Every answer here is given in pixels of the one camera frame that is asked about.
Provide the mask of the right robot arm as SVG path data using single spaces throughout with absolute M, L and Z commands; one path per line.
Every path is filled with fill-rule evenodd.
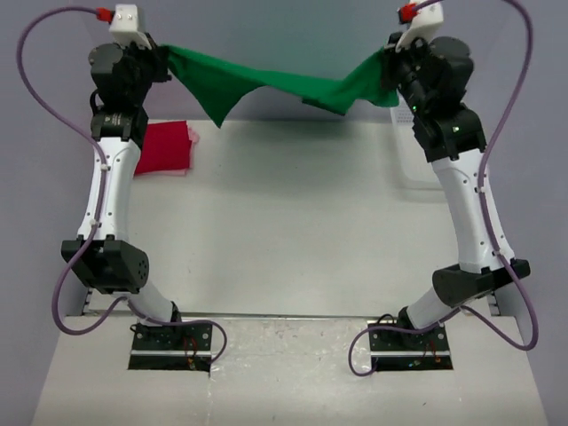
M 432 274 L 432 287 L 404 307 L 398 342 L 414 349 L 427 327 L 466 303 L 530 275 L 516 257 L 495 208 L 488 173 L 479 169 L 487 144 L 478 115 L 462 101 L 474 69 L 469 46 L 441 36 L 399 47 L 399 32 L 384 47 L 381 84 L 395 89 L 413 115 L 414 136 L 444 191 L 458 247 L 456 264 Z

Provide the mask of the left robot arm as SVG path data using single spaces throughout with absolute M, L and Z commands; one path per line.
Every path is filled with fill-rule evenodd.
M 140 159 L 148 117 L 143 107 L 155 83 L 170 80 L 167 52 L 154 40 L 106 43 L 89 55 L 94 169 L 83 221 L 61 255 L 81 283 L 124 302 L 152 327 L 153 338 L 173 349 L 183 342 L 175 303 L 149 279 L 149 258 L 129 242 L 130 187 Z

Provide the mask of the green t shirt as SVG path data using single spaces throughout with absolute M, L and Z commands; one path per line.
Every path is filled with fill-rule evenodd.
M 355 102 L 375 107 L 399 104 L 395 90 L 382 87 L 384 51 L 379 50 L 343 79 L 246 67 L 175 45 L 164 46 L 169 71 L 195 97 L 208 118 L 221 127 L 242 98 L 260 88 L 295 96 L 308 106 L 345 115 Z

